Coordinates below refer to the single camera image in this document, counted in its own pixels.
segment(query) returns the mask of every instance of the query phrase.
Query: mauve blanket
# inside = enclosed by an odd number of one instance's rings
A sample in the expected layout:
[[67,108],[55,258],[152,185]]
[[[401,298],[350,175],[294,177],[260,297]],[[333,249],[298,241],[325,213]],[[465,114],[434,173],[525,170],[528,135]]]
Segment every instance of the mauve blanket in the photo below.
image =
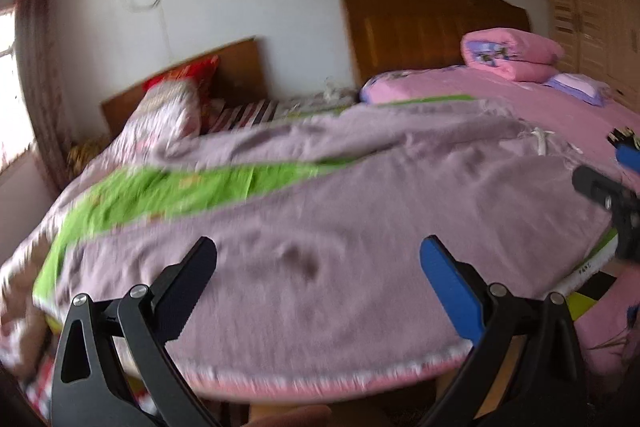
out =
[[200,236],[218,269],[168,351],[197,391],[322,401],[432,377],[468,351],[420,270],[437,234],[516,294],[543,296],[584,258],[608,214],[572,188],[580,155],[498,102],[356,106],[340,116],[185,140],[170,169],[360,158],[265,196],[132,223],[71,248],[56,294],[118,298]]

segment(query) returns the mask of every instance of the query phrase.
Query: headboard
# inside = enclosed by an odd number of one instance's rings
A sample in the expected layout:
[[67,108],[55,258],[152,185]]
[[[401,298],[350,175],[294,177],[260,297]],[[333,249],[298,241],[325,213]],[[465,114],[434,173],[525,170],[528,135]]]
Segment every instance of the headboard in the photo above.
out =
[[[220,66],[212,84],[212,98],[224,98],[227,103],[232,105],[242,105],[267,98],[260,46],[258,40],[253,37],[188,58],[164,71],[149,75],[148,78],[153,78],[208,55],[220,57]],[[109,125],[112,137],[120,134],[124,124],[127,123],[145,96],[142,87],[144,82],[142,80],[113,98],[102,102],[102,113]]]
[[468,32],[530,31],[526,10],[503,0],[341,0],[356,83],[385,71],[463,64]]

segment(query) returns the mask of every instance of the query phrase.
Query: blanket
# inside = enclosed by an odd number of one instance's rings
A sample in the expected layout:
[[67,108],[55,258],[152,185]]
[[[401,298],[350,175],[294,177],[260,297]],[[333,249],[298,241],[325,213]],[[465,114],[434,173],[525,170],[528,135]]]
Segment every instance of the blanket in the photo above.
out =
[[[187,209],[173,198],[149,211],[125,205],[126,217],[98,220],[65,242],[38,304],[62,320],[77,293],[119,298],[205,235],[218,247],[218,269],[167,346],[197,392],[327,401],[434,377],[460,365],[470,345],[420,272],[424,237],[437,234],[485,280],[540,297],[607,229],[608,214],[572,188],[581,156],[533,131],[499,102],[360,105],[179,140],[124,170],[102,166],[86,188],[168,177],[199,194],[230,166],[306,164],[268,190]],[[99,187],[77,196],[65,218]],[[89,214],[104,216],[107,200]]]

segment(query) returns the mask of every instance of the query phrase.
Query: silver bolt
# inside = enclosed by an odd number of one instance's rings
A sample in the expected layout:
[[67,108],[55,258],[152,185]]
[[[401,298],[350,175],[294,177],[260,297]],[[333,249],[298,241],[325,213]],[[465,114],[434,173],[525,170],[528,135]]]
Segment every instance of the silver bolt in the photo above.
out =
[[73,300],[74,306],[82,306],[86,302],[86,300],[87,296],[84,293],[76,295]]
[[489,286],[489,291],[494,297],[504,297],[505,295],[507,295],[507,286],[497,282]]
[[564,303],[564,297],[562,296],[562,294],[559,294],[558,292],[553,292],[551,293],[551,302],[553,302],[553,304],[563,304]]
[[129,295],[131,295],[134,299],[143,298],[146,295],[146,292],[149,290],[145,285],[138,284],[137,286],[133,286]]

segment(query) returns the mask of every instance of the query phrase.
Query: wardrobe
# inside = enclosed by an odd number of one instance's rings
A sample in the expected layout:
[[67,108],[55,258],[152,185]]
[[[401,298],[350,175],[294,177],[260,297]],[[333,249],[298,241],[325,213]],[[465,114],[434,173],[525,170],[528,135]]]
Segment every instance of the wardrobe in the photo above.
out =
[[612,88],[640,112],[640,0],[548,0],[550,36],[566,55],[561,71],[583,73]]

